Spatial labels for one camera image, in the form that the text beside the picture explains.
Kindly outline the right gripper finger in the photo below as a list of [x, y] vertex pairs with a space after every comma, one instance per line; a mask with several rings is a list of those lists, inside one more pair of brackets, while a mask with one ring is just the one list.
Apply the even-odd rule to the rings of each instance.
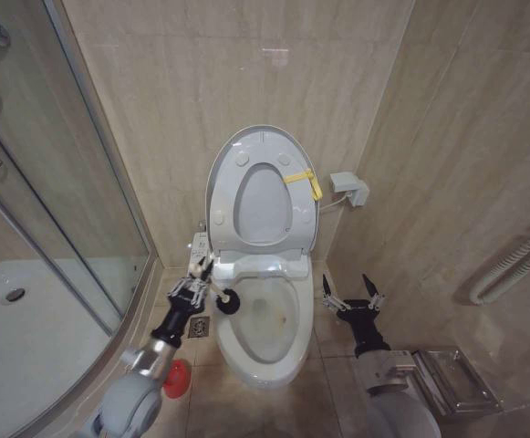
[[347, 311], [348, 304], [345, 303], [343, 300], [341, 300], [339, 297], [337, 297], [335, 294], [331, 292], [331, 288], [330, 288], [329, 282], [327, 281], [326, 275], [322, 276], [322, 284], [323, 284], [323, 298], [322, 298], [323, 305], [334, 312]]
[[376, 285], [369, 279], [366, 274], [362, 275], [362, 279], [370, 297], [368, 304], [369, 309], [380, 311], [380, 308], [386, 300], [386, 297], [378, 291]]

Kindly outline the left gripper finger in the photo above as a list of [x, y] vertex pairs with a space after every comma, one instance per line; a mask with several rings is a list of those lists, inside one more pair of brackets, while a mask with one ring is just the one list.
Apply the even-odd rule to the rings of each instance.
[[190, 264], [192, 305], [194, 307], [203, 307], [207, 290], [211, 282], [213, 270], [213, 260], [206, 262], [206, 256], [203, 256], [197, 263]]
[[191, 262], [188, 273], [178, 280], [169, 293], [169, 299], [180, 297], [181, 299], [194, 299], [198, 291], [199, 263]]

